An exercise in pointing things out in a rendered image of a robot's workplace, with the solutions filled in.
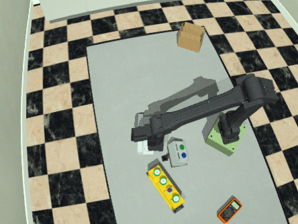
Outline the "pale grey key housing panel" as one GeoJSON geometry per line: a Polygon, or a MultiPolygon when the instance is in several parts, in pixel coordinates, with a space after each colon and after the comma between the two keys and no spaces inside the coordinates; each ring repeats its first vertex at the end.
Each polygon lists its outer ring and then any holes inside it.
{"type": "Polygon", "coordinates": [[[162,156],[162,161],[170,158],[171,168],[187,165],[189,162],[184,142],[173,141],[167,145],[168,154],[162,156]]]}

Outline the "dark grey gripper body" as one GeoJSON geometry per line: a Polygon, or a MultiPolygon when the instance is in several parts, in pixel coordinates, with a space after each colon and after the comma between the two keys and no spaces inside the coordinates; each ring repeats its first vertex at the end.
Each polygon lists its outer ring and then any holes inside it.
{"type": "Polygon", "coordinates": [[[163,151],[163,147],[164,147],[164,139],[163,140],[154,140],[156,141],[156,146],[148,146],[148,151],[159,151],[162,152],[163,151]]]}

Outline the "orange multimeter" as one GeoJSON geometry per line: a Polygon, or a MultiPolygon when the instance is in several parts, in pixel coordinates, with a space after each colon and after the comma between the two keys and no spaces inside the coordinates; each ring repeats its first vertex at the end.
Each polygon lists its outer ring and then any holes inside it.
{"type": "Polygon", "coordinates": [[[240,209],[242,204],[237,199],[232,199],[218,214],[217,217],[227,223],[240,209]]]}

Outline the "yellow tube rack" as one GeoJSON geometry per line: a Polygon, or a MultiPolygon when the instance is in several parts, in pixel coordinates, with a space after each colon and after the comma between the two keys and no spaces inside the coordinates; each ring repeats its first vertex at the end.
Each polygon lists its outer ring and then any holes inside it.
{"type": "Polygon", "coordinates": [[[152,181],[152,183],[154,184],[154,186],[157,188],[157,190],[159,191],[159,193],[162,195],[163,199],[166,201],[166,203],[168,204],[168,206],[171,208],[171,210],[174,210],[175,208],[177,208],[179,205],[184,203],[183,198],[180,196],[180,194],[177,192],[177,190],[175,189],[175,187],[172,185],[172,183],[170,182],[170,180],[166,177],[165,173],[162,171],[162,169],[160,168],[160,166],[156,166],[155,168],[151,169],[150,171],[148,171],[148,177],[149,179],[152,181]],[[154,170],[155,169],[159,169],[161,171],[160,176],[155,176],[154,175],[154,170]],[[167,183],[165,185],[161,185],[160,184],[160,179],[161,178],[166,178],[167,179],[167,183]],[[171,194],[168,194],[166,192],[166,189],[168,187],[172,187],[173,192],[171,194]],[[180,197],[180,201],[177,203],[174,203],[172,201],[173,196],[178,195],[180,197]],[[168,201],[167,201],[168,200],[168,201]]]}

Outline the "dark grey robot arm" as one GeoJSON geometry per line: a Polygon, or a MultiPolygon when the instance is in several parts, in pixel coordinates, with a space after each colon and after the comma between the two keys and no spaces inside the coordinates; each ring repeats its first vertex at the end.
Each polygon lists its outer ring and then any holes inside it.
{"type": "Polygon", "coordinates": [[[149,118],[150,123],[132,128],[131,141],[142,142],[148,140],[147,146],[156,146],[156,141],[154,140],[164,139],[164,135],[177,130],[185,124],[239,106],[236,110],[227,111],[220,115],[219,125],[217,124],[223,144],[226,145],[238,141],[242,123],[263,105],[277,102],[279,98],[273,81],[257,77],[254,73],[237,78],[236,84],[231,90],[210,99],[178,111],[152,116],[149,118]],[[243,87],[245,88],[247,99],[243,87]]]}

